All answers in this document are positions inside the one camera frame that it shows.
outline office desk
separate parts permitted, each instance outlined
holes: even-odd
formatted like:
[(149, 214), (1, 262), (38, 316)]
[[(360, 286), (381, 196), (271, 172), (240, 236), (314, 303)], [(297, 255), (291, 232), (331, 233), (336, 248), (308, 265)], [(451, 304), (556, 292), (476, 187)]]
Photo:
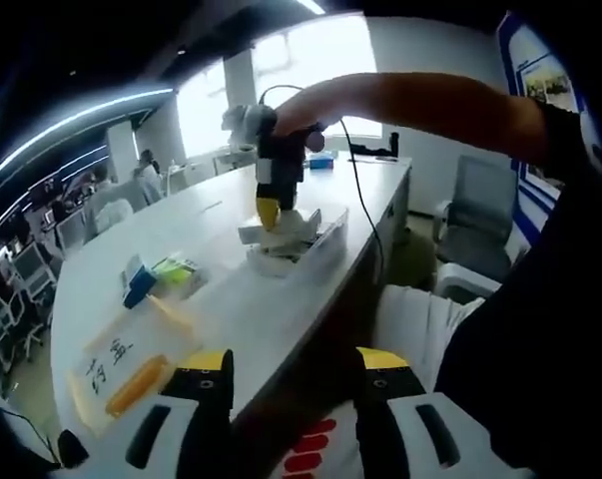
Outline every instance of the office desk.
[[(385, 256), (395, 228), (404, 225), (409, 169), (409, 159), (358, 165), (362, 195)], [(54, 396), (62, 427), (88, 447), (94, 439), (79, 421), (66, 377), (83, 346), (124, 310), (119, 274), (132, 254), (154, 264), (181, 251), (223, 271), (179, 310), (196, 316), (194, 333), (205, 348), (234, 351), (236, 417), (315, 330), (373, 240), (351, 163), (334, 162), (333, 171), (305, 170), (298, 207), (347, 206), (346, 254), (324, 277), (295, 287), (260, 276), (246, 264), (237, 233), (237, 226), (255, 214), (255, 187), (254, 167), (215, 177), (136, 213), (64, 263), (52, 322)]]

